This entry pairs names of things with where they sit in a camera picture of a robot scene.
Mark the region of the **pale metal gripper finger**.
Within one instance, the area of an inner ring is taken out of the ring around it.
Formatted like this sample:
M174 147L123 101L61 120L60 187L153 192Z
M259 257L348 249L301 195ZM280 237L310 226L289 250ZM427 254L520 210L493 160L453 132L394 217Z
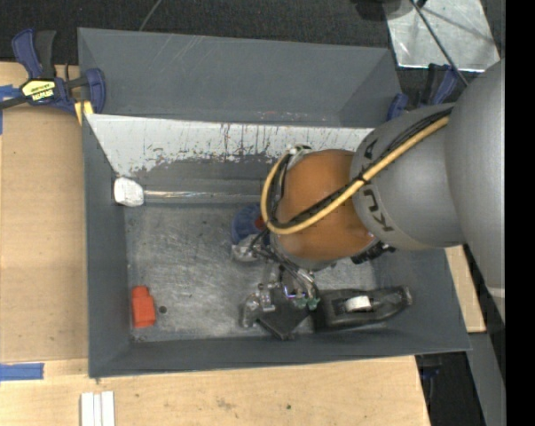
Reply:
M257 295L260 303L274 303L276 291L279 288L278 282L267 282L257 284Z
M240 325L252 327L266 314L276 311L276 306L269 295L250 294L240 307Z

